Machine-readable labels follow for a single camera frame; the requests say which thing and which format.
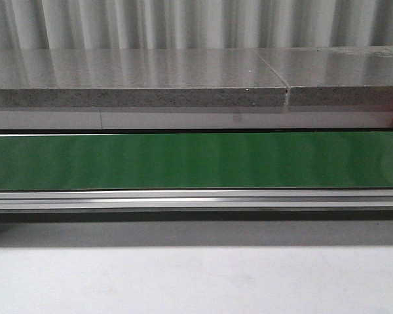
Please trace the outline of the aluminium conveyor side rail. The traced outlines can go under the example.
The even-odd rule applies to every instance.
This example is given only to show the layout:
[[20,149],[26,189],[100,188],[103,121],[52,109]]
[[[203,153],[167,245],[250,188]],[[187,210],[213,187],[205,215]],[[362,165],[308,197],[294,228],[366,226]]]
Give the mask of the aluminium conveyor side rail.
[[0,222],[392,220],[393,188],[0,192]]

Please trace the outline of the grey stone slab left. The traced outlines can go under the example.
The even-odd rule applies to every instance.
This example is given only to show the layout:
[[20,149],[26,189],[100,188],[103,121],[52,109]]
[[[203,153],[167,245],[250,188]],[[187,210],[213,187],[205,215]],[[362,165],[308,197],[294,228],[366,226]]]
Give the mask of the grey stone slab left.
[[0,50],[0,108],[281,107],[253,50]]

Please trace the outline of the grey stone slab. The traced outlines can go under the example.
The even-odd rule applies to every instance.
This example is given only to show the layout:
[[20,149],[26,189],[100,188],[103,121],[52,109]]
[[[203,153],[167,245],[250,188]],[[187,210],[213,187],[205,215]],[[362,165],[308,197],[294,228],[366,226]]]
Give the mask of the grey stone slab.
[[289,107],[393,110],[393,46],[263,48],[288,87]]
[[0,108],[281,107],[253,50],[0,50]]

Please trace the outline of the grey corrugated curtain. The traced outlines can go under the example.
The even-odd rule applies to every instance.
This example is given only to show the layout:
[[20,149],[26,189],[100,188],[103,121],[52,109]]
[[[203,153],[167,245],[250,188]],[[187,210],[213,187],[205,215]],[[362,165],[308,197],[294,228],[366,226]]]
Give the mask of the grey corrugated curtain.
[[0,49],[393,46],[393,1],[0,1]]

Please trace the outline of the grey stone slab right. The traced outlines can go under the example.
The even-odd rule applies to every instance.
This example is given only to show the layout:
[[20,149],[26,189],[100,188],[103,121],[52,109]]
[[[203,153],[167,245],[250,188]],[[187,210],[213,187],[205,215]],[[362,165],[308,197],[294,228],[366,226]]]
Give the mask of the grey stone slab right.
[[288,87],[289,107],[393,110],[393,46],[263,48]]

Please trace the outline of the green conveyor belt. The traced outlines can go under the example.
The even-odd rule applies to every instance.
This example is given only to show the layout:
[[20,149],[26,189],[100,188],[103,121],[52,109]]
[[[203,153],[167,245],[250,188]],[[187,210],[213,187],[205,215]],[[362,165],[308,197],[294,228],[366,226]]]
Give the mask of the green conveyor belt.
[[393,188],[393,131],[0,136],[0,190]]

